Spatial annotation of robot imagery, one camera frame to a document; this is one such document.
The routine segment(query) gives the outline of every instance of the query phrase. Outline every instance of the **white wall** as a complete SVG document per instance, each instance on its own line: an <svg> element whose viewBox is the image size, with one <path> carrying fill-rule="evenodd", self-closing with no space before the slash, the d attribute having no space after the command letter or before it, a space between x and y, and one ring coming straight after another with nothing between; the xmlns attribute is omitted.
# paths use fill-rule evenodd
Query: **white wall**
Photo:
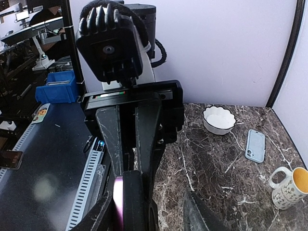
<svg viewBox="0 0 308 231"><path fill-rule="evenodd" d="M71 0L74 28L86 2ZM125 3L157 7L156 38L168 58L155 69L156 79L178 79L186 102L265 106L288 43L296 0ZM81 63L88 90L100 89L82 58Z"/></svg>
<svg viewBox="0 0 308 231"><path fill-rule="evenodd" d="M296 49L273 110L308 166L308 3Z"/></svg>
<svg viewBox="0 0 308 231"><path fill-rule="evenodd" d="M5 11L15 10L17 12L18 9L19 9L18 5L14 5L14 6L8 8L8 9L6 9ZM37 12L31 13L29 15L29 18L26 19L26 21L30 21L36 13ZM12 13L8 16L5 16L3 18L3 20L4 20L4 23L0 24L0 38L4 37L11 30L16 32L16 31L22 29L22 26L20 26L21 22L15 22L16 21L16 13Z"/></svg>

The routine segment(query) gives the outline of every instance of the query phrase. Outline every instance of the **black table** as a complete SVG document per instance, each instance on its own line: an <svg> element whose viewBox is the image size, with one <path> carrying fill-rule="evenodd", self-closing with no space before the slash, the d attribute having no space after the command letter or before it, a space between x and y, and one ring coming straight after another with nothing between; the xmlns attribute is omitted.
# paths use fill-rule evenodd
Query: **black table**
<svg viewBox="0 0 308 231"><path fill-rule="evenodd" d="M20 169L0 180L1 231L65 230L86 163L90 133L83 120L78 103L55 104L32 127L19 148Z"/></svg>

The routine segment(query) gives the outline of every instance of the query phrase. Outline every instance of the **marble countertop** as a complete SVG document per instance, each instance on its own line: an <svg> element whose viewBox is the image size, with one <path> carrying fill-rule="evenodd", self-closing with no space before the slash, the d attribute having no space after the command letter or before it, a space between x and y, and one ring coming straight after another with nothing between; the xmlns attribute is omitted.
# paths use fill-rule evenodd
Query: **marble countertop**
<svg viewBox="0 0 308 231"><path fill-rule="evenodd" d="M185 105L183 129L177 142L167 146L157 171L154 200L160 230L183 230L187 189L195 191L230 230L307 230L307 197L285 211L276 209L271 200L272 172L280 166L304 166L275 113L269 108L222 106L235 115L237 125L217 136L203 126L202 112L208 106ZM266 136L262 164L244 156L249 129Z"/></svg>

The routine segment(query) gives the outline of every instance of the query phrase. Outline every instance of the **printed mug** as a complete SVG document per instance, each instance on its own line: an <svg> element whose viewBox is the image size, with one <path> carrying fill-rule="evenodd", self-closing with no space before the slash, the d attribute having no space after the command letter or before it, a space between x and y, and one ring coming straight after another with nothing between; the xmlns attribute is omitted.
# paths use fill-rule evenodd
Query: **printed mug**
<svg viewBox="0 0 308 231"><path fill-rule="evenodd" d="M277 172L284 172L286 177L275 184L272 178ZM308 195L308 171L297 167L291 172L286 167L279 167L269 178L269 184L274 189L271 194L273 203L277 208L285 210Z"/></svg>

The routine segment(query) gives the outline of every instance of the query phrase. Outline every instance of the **perforated metal strip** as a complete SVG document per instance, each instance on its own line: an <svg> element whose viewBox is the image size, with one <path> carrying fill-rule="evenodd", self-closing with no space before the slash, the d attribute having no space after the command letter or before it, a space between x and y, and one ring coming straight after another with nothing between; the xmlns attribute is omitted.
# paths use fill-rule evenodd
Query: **perforated metal strip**
<svg viewBox="0 0 308 231"><path fill-rule="evenodd" d="M30 124L27 129L25 130L25 132L23 133L23 135L19 138L17 144L14 146L13 151L19 151L20 147L23 145L23 143L26 141L27 137L29 136L30 132L33 130L33 128L35 127L35 124ZM0 169L0 183L5 175L7 171L7 168L1 168Z"/></svg>
<svg viewBox="0 0 308 231"><path fill-rule="evenodd" d="M94 151L93 147L96 143L96 139L93 142L93 146L89 153L83 174L78 186L76 197L73 203L71 214L68 219L68 223L65 231L69 231L74 228L83 218L83 213L89 196L90 188L93 182L96 167L99 163L102 152Z"/></svg>

